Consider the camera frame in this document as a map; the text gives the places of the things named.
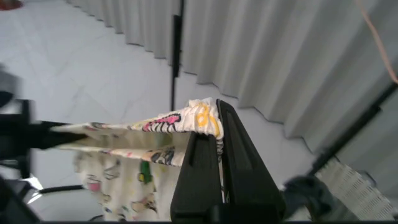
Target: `black fabric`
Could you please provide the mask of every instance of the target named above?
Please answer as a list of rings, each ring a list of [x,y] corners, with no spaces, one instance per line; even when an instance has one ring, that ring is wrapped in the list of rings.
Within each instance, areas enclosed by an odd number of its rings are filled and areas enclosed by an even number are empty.
[[[334,206],[333,196],[328,187],[314,176],[299,176],[285,183],[282,192],[286,203],[284,218],[306,206],[312,217],[321,217]]]

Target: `printed fabric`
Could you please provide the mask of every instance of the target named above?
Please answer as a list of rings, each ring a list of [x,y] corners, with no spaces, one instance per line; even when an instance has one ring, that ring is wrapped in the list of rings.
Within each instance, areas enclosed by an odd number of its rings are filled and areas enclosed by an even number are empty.
[[[109,221],[168,221],[190,132],[213,135],[217,153],[223,127],[211,98],[133,124],[85,123],[54,131],[88,137],[59,149],[78,151],[75,172],[103,206]]]

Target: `red object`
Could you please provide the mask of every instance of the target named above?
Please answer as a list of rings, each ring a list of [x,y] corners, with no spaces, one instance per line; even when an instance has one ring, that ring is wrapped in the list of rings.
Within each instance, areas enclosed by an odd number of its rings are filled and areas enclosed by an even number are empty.
[[[24,4],[18,0],[0,0],[0,11],[17,9],[23,5]]]

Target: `black pole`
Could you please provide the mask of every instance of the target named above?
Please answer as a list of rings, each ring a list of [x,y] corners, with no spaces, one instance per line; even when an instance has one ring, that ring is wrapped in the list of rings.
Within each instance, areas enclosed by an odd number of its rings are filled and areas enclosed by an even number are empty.
[[[175,109],[175,79],[178,78],[180,72],[180,51],[181,51],[181,36],[182,36],[182,19],[184,11],[184,0],[180,0],[180,15],[173,16],[174,31],[173,31],[173,55],[172,55],[172,87],[170,110]]]
[[[357,135],[380,111],[381,104],[397,89],[397,84],[391,83],[387,89],[370,105],[370,107],[312,164],[309,175],[315,175],[344,146]]]

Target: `marble floor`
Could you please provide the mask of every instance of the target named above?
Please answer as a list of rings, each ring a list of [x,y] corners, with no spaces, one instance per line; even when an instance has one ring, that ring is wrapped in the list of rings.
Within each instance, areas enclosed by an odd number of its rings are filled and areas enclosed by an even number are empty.
[[[32,1],[0,12],[0,62],[21,77],[19,97],[35,101],[37,120],[134,122],[169,110],[170,67],[165,60],[64,1]],[[236,106],[196,76],[177,80],[177,109],[187,100],[213,97]],[[2,113],[15,111],[13,105]],[[265,165],[280,185],[309,170],[314,156],[301,139],[287,140],[282,125],[255,109],[236,109]],[[33,174],[43,187],[79,184],[70,151],[34,150]],[[9,170],[0,168],[6,177]],[[44,220],[88,220],[101,207],[84,190],[48,194],[29,204]]]

